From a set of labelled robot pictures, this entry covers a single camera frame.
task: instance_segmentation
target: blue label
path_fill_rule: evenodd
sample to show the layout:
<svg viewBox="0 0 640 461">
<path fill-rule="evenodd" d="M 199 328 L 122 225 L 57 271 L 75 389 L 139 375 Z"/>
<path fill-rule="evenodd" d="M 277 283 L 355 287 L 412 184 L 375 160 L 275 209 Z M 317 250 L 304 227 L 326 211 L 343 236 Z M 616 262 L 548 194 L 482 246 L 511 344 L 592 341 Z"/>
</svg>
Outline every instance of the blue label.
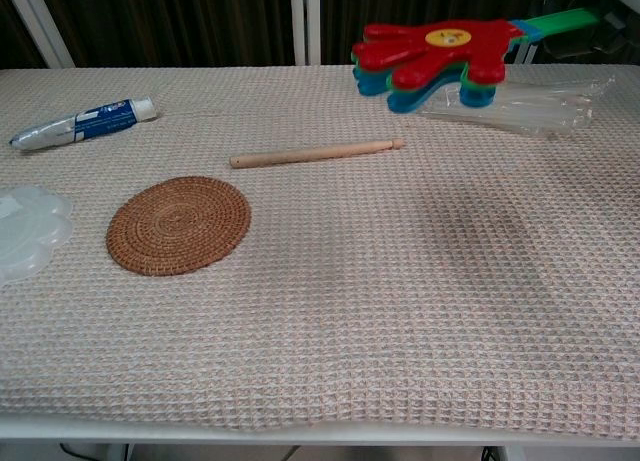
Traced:
<svg viewBox="0 0 640 461">
<path fill-rule="evenodd" d="M 107 104 L 76 116 L 74 141 L 120 131 L 136 122 L 136 115 L 129 100 Z"/>
</svg>

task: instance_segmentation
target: wooden dowel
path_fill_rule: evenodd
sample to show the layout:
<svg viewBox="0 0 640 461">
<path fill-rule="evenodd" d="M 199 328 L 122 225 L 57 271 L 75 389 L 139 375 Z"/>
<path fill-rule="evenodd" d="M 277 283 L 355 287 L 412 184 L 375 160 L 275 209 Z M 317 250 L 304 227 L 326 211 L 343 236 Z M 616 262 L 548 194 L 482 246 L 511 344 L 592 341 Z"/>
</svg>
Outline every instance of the wooden dowel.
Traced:
<svg viewBox="0 0 640 461">
<path fill-rule="evenodd" d="M 375 153 L 385 149 L 400 149 L 404 146 L 403 139 L 390 141 L 368 141 L 366 143 L 337 144 L 309 149 L 295 149 L 275 153 L 244 154 L 229 158 L 232 168 L 256 168 L 282 163 L 299 163 L 316 161 L 318 159 L 344 158 L 356 154 Z"/>
</svg>

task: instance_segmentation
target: red plastic hand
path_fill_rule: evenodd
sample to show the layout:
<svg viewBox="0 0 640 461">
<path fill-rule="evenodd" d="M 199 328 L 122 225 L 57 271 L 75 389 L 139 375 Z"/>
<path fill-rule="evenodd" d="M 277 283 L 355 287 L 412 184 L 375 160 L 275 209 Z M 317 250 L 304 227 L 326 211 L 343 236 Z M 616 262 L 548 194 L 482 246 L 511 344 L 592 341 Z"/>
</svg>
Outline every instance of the red plastic hand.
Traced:
<svg viewBox="0 0 640 461">
<path fill-rule="evenodd" d="M 469 63 L 468 77 L 477 84 L 504 80 L 503 57 L 509 41 L 525 33 L 505 20 L 452 20 L 418 27 L 371 24 L 365 42 L 353 47 L 365 71 L 396 68 L 392 81 L 399 89 L 418 89 L 447 66 Z"/>
</svg>

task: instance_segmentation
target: woven coaster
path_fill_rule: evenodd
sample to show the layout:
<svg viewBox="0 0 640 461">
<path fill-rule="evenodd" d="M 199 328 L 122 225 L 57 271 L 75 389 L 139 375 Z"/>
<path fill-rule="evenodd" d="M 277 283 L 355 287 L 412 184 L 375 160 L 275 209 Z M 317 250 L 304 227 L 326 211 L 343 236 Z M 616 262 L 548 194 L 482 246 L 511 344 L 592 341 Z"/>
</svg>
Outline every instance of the woven coaster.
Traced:
<svg viewBox="0 0 640 461">
<path fill-rule="evenodd" d="M 131 198 L 107 231 L 109 254 L 147 276 L 195 271 L 224 258 L 242 240 L 251 208 L 224 181 L 192 176 L 156 184 Z"/>
</svg>

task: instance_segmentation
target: hand clapper toy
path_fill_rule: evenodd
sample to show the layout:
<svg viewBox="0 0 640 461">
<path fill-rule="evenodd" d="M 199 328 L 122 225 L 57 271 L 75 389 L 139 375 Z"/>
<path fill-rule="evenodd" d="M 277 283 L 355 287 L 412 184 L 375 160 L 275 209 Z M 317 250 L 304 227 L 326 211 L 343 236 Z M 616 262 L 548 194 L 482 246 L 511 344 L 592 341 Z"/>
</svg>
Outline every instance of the hand clapper toy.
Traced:
<svg viewBox="0 0 640 461">
<path fill-rule="evenodd" d="M 504 55 L 520 43 L 599 22 L 588 9 L 572 9 L 528 20 L 450 20 L 409 27 L 370 24 L 353 46 L 353 75 L 365 96 L 391 91 L 389 109 L 408 113 L 440 86 L 459 81 L 460 101 L 491 104 L 505 78 Z"/>
</svg>

